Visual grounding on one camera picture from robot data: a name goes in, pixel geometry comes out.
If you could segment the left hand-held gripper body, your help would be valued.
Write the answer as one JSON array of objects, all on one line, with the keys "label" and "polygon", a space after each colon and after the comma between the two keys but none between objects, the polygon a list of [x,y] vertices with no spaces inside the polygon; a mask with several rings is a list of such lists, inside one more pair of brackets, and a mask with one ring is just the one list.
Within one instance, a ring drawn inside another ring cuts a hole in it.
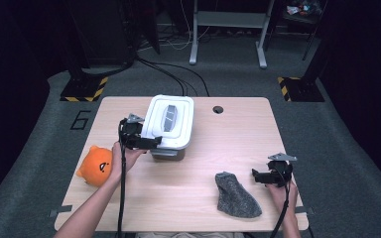
[{"label": "left hand-held gripper body", "polygon": [[122,119],[118,126],[119,142],[128,149],[144,149],[141,131],[144,119],[133,113]]}]

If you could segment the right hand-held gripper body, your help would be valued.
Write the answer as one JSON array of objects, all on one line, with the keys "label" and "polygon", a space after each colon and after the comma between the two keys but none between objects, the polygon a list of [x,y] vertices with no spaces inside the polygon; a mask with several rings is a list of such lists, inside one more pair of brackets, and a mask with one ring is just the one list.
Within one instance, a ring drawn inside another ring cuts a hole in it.
[{"label": "right hand-held gripper body", "polygon": [[269,156],[270,162],[267,164],[269,172],[269,183],[274,183],[277,187],[286,185],[293,176],[292,162],[298,159],[295,156],[278,153]]}]

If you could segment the grey fuzzy cloth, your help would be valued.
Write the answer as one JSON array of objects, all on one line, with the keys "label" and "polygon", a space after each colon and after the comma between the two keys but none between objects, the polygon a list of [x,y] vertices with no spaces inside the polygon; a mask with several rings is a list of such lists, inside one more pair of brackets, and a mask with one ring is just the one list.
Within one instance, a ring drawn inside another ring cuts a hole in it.
[{"label": "grey fuzzy cloth", "polygon": [[222,172],[215,175],[219,196],[217,209],[238,218],[255,218],[262,214],[257,200],[243,187],[235,174]]}]

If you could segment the orange plush toy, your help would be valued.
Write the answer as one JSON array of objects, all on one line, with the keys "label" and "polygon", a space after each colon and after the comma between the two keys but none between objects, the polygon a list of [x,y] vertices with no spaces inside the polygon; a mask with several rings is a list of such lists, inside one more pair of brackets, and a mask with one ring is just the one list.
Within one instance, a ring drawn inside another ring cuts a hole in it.
[{"label": "orange plush toy", "polygon": [[108,179],[111,172],[112,152],[106,148],[91,146],[76,171],[90,185],[100,187]]}]

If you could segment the person's right hand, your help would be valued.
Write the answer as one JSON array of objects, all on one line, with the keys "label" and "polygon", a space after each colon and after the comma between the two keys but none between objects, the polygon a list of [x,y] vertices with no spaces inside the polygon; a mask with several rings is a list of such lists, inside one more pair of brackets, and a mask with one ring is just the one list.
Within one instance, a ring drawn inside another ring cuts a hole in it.
[{"label": "person's right hand", "polygon": [[279,212],[283,210],[285,201],[288,201],[287,213],[294,214],[296,212],[299,192],[297,186],[292,181],[287,186],[277,187],[274,184],[266,184],[266,187],[270,191],[276,209]]}]

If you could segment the person's left hand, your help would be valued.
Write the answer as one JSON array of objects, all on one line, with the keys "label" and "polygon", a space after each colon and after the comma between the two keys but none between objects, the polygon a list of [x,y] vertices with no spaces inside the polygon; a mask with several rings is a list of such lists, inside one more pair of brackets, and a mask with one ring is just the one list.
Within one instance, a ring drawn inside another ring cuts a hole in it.
[{"label": "person's left hand", "polygon": [[138,158],[145,154],[146,150],[130,150],[126,148],[124,152],[121,152],[121,144],[115,142],[112,147],[112,169],[109,178],[114,181],[120,181],[122,172],[122,158],[126,158],[126,171],[129,172]]}]

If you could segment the black stand striped base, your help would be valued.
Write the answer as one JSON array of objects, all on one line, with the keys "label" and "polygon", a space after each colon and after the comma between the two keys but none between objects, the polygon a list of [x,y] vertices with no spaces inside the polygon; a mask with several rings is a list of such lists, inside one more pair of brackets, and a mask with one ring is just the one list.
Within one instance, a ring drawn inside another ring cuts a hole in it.
[{"label": "black stand striped base", "polygon": [[68,73],[70,79],[61,93],[60,101],[96,101],[108,80],[104,74],[87,73],[81,68],[70,69]]},{"label": "black stand striped base", "polygon": [[279,77],[278,83],[283,97],[288,102],[324,102],[316,80],[321,74],[327,58],[327,42],[322,39],[302,77]]}]

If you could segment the black equipment cabinet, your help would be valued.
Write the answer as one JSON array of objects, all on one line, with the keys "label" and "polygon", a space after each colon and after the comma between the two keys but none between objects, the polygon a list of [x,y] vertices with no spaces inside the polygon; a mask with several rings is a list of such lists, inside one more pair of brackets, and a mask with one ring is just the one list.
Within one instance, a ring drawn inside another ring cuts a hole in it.
[{"label": "black equipment cabinet", "polygon": [[143,41],[160,52],[156,0],[64,0],[88,65],[132,63]]}]

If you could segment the colourful clutter on shelf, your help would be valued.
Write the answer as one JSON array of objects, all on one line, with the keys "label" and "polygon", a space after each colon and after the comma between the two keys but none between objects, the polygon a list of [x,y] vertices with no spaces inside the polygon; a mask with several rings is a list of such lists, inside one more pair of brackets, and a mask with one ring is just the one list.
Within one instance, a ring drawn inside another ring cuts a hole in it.
[{"label": "colourful clutter on shelf", "polygon": [[286,11],[290,15],[320,15],[322,13],[322,7],[318,0],[291,0],[286,5]]}]

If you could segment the white metal desk frame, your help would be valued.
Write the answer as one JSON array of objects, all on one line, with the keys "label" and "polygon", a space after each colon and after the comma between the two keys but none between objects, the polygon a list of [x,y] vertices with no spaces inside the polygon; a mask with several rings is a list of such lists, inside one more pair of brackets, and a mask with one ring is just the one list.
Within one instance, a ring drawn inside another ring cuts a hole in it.
[{"label": "white metal desk frame", "polygon": [[262,69],[267,68],[264,52],[264,42],[267,35],[272,10],[275,0],[268,0],[268,8],[265,13],[238,13],[238,12],[217,12],[201,11],[198,9],[198,0],[193,3],[193,26],[192,44],[190,50],[189,64],[195,65],[198,52],[198,28],[199,27],[230,27],[260,29],[262,31],[260,39],[255,43],[258,63]]}]

